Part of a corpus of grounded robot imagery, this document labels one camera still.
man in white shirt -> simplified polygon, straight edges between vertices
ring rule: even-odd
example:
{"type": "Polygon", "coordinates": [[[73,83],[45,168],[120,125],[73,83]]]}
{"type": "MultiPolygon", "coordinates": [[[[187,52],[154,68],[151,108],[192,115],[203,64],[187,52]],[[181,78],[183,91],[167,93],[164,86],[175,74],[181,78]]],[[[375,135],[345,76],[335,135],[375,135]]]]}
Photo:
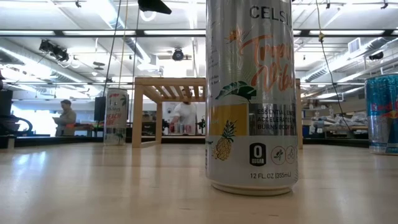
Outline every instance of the man in white shirt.
{"type": "Polygon", "coordinates": [[[197,106],[191,102],[181,102],[174,108],[174,118],[171,124],[184,125],[184,134],[196,134],[197,123],[197,106]]]}

table surface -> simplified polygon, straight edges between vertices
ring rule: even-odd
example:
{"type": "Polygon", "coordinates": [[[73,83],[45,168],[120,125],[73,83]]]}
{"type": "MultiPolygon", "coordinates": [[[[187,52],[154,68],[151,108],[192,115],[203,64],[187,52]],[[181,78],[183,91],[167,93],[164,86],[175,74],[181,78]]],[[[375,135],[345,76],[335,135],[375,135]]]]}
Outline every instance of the table surface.
{"type": "Polygon", "coordinates": [[[245,197],[211,187],[200,144],[0,151],[0,223],[397,223],[398,157],[304,145],[298,158],[293,192],[245,197]]]}

black speaker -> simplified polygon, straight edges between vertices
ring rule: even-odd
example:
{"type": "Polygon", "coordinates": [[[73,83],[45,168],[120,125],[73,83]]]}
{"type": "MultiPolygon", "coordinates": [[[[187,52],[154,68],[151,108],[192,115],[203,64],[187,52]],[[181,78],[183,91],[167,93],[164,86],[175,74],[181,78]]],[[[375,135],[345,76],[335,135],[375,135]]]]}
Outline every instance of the black speaker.
{"type": "Polygon", "coordinates": [[[12,105],[12,91],[0,91],[0,115],[10,115],[12,105]]]}
{"type": "Polygon", "coordinates": [[[94,107],[94,120],[104,121],[105,120],[105,107],[106,107],[106,96],[95,98],[94,107]]]}

can bottom rim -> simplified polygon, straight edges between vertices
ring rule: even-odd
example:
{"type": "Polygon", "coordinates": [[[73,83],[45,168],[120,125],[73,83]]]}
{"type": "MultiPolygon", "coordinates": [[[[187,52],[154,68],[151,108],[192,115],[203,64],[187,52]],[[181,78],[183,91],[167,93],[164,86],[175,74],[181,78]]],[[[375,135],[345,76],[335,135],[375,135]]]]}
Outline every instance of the can bottom rim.
{"type": "Polygon", "coordinates": [[[218,190],[239,194],[239,195],[249,195],[249,196],[276,196],[289,193],[292,188],[291,187],[282,187],[278,189],[244,189],[244,188],[236,188],[230,187],[228,185],[223,185],[219,183],[212,182],[211,185],[218,190]]]}

person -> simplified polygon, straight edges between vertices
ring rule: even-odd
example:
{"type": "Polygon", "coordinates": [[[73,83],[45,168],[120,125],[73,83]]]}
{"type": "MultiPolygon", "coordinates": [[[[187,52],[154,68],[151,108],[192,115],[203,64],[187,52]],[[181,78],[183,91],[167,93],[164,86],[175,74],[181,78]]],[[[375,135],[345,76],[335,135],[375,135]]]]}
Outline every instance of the person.
{"type": "MultiPolygon", "coordinates": [[[[184,96],[187,96],[185,89],[182,89],[184,96]]],[[[189,101],[183,101],[174,108],[174,117],[171,122],[172,125],[183,124],[183,130],[179,129],[182,134],[196,134],[197,123],[197,107],[189,101]]]]}
{"type": "Polygon", "coordinates": [[[74,136],[76,113],[71,109],[72,103],[69,100],[62,100],[61,107],[63,113],[59,118],[53,118],[58,125],[55,136],[74,136]]]}

